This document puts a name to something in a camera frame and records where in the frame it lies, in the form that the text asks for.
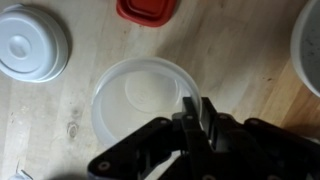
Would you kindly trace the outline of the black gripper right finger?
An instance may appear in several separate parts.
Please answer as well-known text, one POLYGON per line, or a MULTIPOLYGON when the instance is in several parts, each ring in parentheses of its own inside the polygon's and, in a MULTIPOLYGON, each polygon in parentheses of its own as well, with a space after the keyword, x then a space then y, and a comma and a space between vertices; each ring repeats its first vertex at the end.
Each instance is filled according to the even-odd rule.
POLYGON ((237 180, 320 180, 320 145, 258 118, 237 122, 202 100, 202 122, 213 150, 229 155, 237 180))

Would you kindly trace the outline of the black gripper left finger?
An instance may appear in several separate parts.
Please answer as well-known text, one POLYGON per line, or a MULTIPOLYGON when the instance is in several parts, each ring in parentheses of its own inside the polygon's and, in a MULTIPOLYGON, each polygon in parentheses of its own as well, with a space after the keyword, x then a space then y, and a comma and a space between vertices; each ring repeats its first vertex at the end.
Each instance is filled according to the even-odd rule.
POLYGON ((181 155, 158 180, 196 180, 205 172, 201 155, 210 150, 191 98, 171 119, 156 117, 125 137, 87 166, 89 180, 144 180, 174 151, 181 155))

